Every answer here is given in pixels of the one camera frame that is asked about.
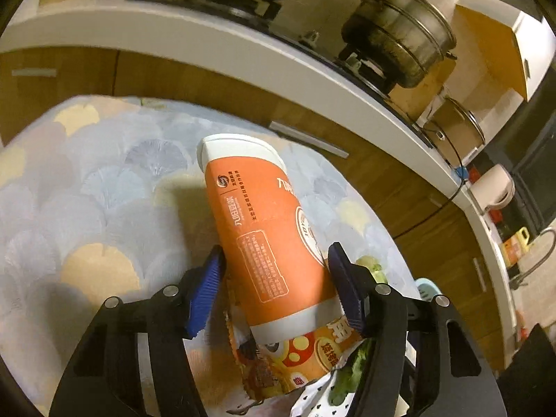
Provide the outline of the green vegetable scrap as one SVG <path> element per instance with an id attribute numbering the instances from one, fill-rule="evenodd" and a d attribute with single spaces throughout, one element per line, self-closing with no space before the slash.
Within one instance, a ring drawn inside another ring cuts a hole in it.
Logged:
<path id="1" fill-rule="evenodd" d="M 347 362 L 337 371 L 335 385 L 329 393 L 328 403 L 340 406 L 349 393 L 355 393 L 363 376 L 369 352 L 373 346 L 371 339 L 364 339 L 355 351 L 348 357 Z"/>

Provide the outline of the orange snack bag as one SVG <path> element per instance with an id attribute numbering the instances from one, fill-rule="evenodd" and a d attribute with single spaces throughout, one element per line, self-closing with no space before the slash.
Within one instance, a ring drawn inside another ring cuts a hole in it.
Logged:
<path id="1" fill-rule="evenodd" d="M 362 337 L 341 314 L 337 300 L 259 327 L 251 327 L 237 299 L 226 313 L 230 345 L 244 389 L 254 400 L 291 393 L 338 367 Z"/>

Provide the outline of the orange paper cup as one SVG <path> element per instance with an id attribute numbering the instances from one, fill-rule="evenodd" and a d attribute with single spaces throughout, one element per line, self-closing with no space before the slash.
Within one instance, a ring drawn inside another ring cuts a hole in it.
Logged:
<path id="1" fill-rule="evenodd" d="M 260 138 L 211 134 L 197 150 L 229 276 L 258 344 L 342 315 L 328 268 L 277 151 Z"/>

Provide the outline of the dark kitchen window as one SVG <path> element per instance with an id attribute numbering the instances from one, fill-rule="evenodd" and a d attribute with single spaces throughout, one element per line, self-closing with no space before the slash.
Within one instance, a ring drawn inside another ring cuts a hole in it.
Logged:
<path id="1" fill-rule="evenodd" d="M 473 161 L 480 173 L 501 164 L 515 182 L 515 196 L 495 225 L 505 240 L 525 227 L 535 237 L 555 219 L 555 68 L 550 67 L 532 99 Z"/>

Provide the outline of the light blue plastic basket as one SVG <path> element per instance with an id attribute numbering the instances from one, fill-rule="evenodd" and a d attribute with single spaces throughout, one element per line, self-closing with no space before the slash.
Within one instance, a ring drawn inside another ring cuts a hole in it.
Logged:
<path id="1" fill-rule="evenodd" d="M 418 278 L 415 280 L 420 298 L 424 301 L 433 301 L 436 296 L 442 294 L 439 287 L 430 279 Z"/>

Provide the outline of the yellow detergent bottle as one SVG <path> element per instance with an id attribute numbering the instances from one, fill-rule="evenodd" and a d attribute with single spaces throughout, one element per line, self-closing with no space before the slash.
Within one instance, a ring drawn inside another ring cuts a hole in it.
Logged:
<path id="1" fill-rule="evenodd" d="M 527 254 L 529 251 L 529 242 L 529 231 L 526 227 L 522 227 L 500 245 L 504 263 L 507 268 L 513 267 Z"/>

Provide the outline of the wooden base cabinets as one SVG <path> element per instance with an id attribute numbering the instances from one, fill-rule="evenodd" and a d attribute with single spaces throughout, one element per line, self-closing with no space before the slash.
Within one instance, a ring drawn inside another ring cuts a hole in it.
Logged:
<path id="1" fill-rule="evenodd" d="M 84 94 L 206 106 L 316 149 L 377 213 L 412 273 L 434 280 L 454 301 L 490 366 L 503 370 L 501 307 L 468 214 L 392 155 L 318 112 L 228 75 L 77 46 L 2 54 L 2 138 L 12 140 L 49 108 Z"/>

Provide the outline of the patterned scallop tablecloth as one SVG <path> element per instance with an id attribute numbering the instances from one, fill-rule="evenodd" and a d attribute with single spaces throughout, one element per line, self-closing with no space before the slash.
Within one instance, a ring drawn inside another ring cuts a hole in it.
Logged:
<path id="1" fill-rule="evenodd" d="M 201 106 L 75 97 L 1 152 L 1 355 L 42 414 L 108 297 L 148 299 L 217 244 L 196 155 L 210 134 L 268 142 L 319 247 L 339 242 L 354 261 L 372 258 L 397 291 L 417 296 L 381 220 L 321 154 Z"/>

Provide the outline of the white electric kettle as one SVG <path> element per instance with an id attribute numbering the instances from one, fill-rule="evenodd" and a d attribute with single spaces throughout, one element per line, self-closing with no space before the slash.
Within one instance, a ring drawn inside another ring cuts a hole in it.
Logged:
<path id="1" fill-rule="evenodd" d="M 501 210 L 515 196 L 515 182 L 505 167 L 495 164 L 473 183 L 469 189 L 479 211 L 485 214 Z"/>

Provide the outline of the beige rice cooker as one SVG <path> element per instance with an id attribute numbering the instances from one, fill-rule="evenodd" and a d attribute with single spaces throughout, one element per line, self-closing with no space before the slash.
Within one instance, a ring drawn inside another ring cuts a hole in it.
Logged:
<path id="1" fill-rule="evenodd" d="M 474 114 L 451 97 L 444 98 L 422 130 L 453 169 L 486 145 L 486 137 Z"/>

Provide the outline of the wooden cutting board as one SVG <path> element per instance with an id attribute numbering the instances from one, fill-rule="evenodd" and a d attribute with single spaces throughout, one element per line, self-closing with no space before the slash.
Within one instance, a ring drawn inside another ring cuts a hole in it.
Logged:
<path id="1" fill-rule="evenodd" d="M 389 101 L 408 121 L 416 121 L 440 93 L 455 67 L 455 59 L 445 58 L 434 64 L 415 88 L 395 86 L 389 93 Z"/>

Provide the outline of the steel steamer pot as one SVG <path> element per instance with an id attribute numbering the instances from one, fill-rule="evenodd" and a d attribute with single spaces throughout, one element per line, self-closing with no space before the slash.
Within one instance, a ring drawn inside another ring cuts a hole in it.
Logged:
<path id="1" fill-rule="evenodd" d="M 451 57 L 457 45 L 450 23 L 428 0 L 360 0 L 341 37 L 346 46 L 340 61 L 352 55 L 370 60 L 387 80 L 406 89 Z"/>

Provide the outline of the black gas stove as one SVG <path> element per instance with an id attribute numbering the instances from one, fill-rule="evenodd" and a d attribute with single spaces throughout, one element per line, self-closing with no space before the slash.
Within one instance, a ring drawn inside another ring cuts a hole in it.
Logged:
<path id="1" fill-rule="evenodd" d="M 337 58 L 337 51 L 331 50 L 324 27 L 316 25 L 316 17 L 310 14 L 310 6 L 296 0 L 130 0 L 158 3 L 172 7 L 196 10 L 205 14 L 224 18 L 230 22 L 246 26 L 265 34 L 274 40 L 310 56 L 340 74 L 359 89 L 388 109 L 421 138 L 427 145 L 432 142 L 422 134 L 414 122 L 408 121 L 397 111 L 386 95 L 386 86 L 380 85 L 369 73 L 360 70 L 364 66 L 356 59 L 354 63 L 344 63 Z"/>

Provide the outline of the white wall cabinet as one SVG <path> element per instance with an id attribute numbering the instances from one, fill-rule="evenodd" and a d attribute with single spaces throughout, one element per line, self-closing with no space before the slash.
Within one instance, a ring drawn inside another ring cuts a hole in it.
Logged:
<path id="1" fill-rule="evenodd" d="M 477 64 L 524 101 L 532 99 L 555 55 L 555 35 L 539 20 L 501 0 L 454 0 L 454 15 L 465 25 L 467 38 L 480 59 Z"/>

